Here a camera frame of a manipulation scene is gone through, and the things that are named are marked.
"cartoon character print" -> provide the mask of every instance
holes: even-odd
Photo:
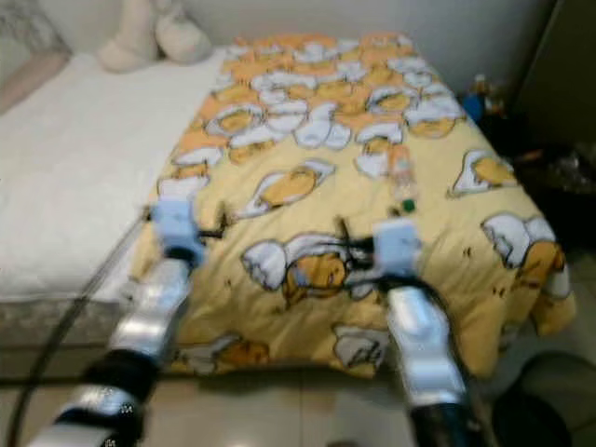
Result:
[[[454,93],[441,82],[434,82],[427,87],[421,88],[420,95],[423,100],[430,100],[439,96],[453,96]]]
[[[242,368],[270,361],[268,345],[246,340],[236,332],[225,333],[207,345],[181,348],[178,359],[198,374],[216,373],[222,365]]]
[[[237,61],[249,52],[250,48],[241,45],[231,45],[225,49],[225,61]]]
[[[264,289],[281,289],[288,307],[306,298],[330,298],[344,289],[353,300],[360,300],[373,290],[372,284],[359,284],[371,272],[355,270],[340,239],[321,233],[299,235],[286,244],[258,242],[241,261]]]
[[[357,61],[361,49],[360,42],[356,39],[339,39],[337,41],[337,50],[340,61]]]
[[[249,85],[237,82],[230,72],[217,76],[211,95],[221,103],[255,102],[257,98]]]
[[[209,135],[205,127],[207,123],[201,113],[196,114],[186,132],[176,145],[176,154],[185,154],[201,147],[225,147],[227,137]]]
[[[320,42],[307,42],[293,51],[292,69],[295,73],[304,75],[332,75],[338,55],[337,47],[326,47]]]
[[[366,66],[415,53],[412,41],[402,34],[370,34],[362,38],[361,47],[359,58]]]
[[[517,268],[513,289],[542,289],[554,299],[570,292],[565,256],[543,217],[524,221],[503,212],[481,224],[506,268]]]
[[[492,151],[473,149],[464,155],[462,171],[447,196],[460,197],[517,184],[509,163]]]
[[[364,144],[356,158],[356,167],[367,176],[378,179],[389,175],[391,167],[403,155],[403,134],[398,123],[377,123],[364,128],[356,142]]]
[[[173,159],[175,171],[157,182],[160,197],[186,200],[210,182],[210,168],[223,156],[219,147],[201,147]]]
[[[428,65],[427,61],[420,57],[392,58],[387,60],[387,66],[396,72],[406,73],[430,73],[435,75],[435,70]]]
[[[279,58],[283,53],[283,47],[278,44],[269,47],[257,47],[255,49],[255,59],[257,61],[271,61],[274,58]]]
[[[272,172],[261,180],[249,203],[235,214],[235,218],[261,216],[302,200],[334,171],[334,165],[312,158],[286,172]]]
[[[360,81],[367,73],[359,61],[338,62],[335,73],[317,77],[313,96],[322,100],[340,101],[352,94],[352,83]]]
[[[224,108],[206,126],[211,135],[228,139],[230,160],[242,164],[275,146],[306,117],[304,101],[286,101],[264,110],[255,104],[239,104]]]
[[[403,74],[403,81],[418,91],[427,88],[435,82],[435,76],[429,72],[406,72]]]
[[[381,366],[389,345],[388,331],[343,324],[335,325],[333,331],[337,336],[333,352],[345,368],[371,364],[377,370]]]
[[[383,85],[399,85],[403,76],[395,70],[390,69],[385,62],[376,63],[371,66],[366,75],[362,77],[362,84],[369,88]]]
[[[333,120],[338,105],[324,102],[314,107],[305,123],[293,132],[298,144],[307,149],[317,149],[324,145],[333,151],[344,149],[351,137],[351,130]]]
[[[451,95],[421,100],[404,112],[408,129],[420,138],[438,139],[451,132],[455,123],[466,119],[466,113]]]
[[[301,48],[309,42],[317,42],[325,47],[332,47],[336,40],[325,34],[276,34],[253,40],[254,47],[271,47],[279,45],[288,48]]]
[[[259,99],[265,104],[308,98],[316,85],[317,79],[313,75],[282,70],[260,74],[251,81],[251,87],[259,92]]]
[[[418,92],[404,86],[382,86],[372,91],[366,101],[366,109],[375,115],[401,114],[415,106]]]

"small bottle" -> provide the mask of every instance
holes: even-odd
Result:
[[[406,146],[395,148],[395,160],[393,160],[390,177],[394,184],[394,197],[406,212],[416,209],[418,198],[418,186],[413,174],[413,163],[410,158],[410,151]]]
[[[484,74],[476,74],[474,76],[474,84],[471,92],[477,95],[486,96],[489,93],[489,85]]]

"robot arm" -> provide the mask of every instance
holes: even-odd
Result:
[[[417,241],[409,220],[378,226],[374,252],[381,278],[414,276]],[[418,446],[481,447],[485,443],[468,402],[449,319],[435,301],[438,297],[429,294],[424,288],[402,286],[386,295],[396,372]]]
[[[164,258],[143,281],[108,352],[87,369],[84,385],[30,447],[128,447],[142,437],[144,404],[171,360],[189,277],[205,257],[188,202],[159,201],[152,221]]]
[[[189,277],[205,257],[187,202],[159,201],[152,220],[164,258],[140,287],[137,306],[118,324],[107,354],[87,370],[85,384],[30,447],[129,447],[141,439],[144,404],[171,360],[187,307]],[[411,276],[417,244],[409,221],[381,225],[374,236],[379,280]],[[467,390],[444,312],[420,288],[389,289],[387,323],[397,376],[419,446],[483,445],[480,434],[469,428],[473,418]]]

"white mattress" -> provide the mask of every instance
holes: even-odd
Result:
[[[138,215],[223,54],[132,74],[75,55],[0,118],[0,345],[43,340]],[[95,296],[88,325],[109,332],[126,277],[123,263]],[[93,338],[79,332],[71,338]]]

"blanket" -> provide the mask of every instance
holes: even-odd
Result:
[[[222,203],[229,210],[225,237],[208,241],[192,275],[179,366],[314,362],[372,376],[389,343],[385,304],[355,280],[367,272],[334,222],[363,237],[390,217],[404,153],[417,183],[417,270],[442,295],[470,371],[490,374],[528,318],[541,334],[564,327],[575,300],[561,246],[412,41],[277,35],[228,49],[152,194],[192,198],[203,228],[217,226]],[[133,277],[158,254],[148,223]]]

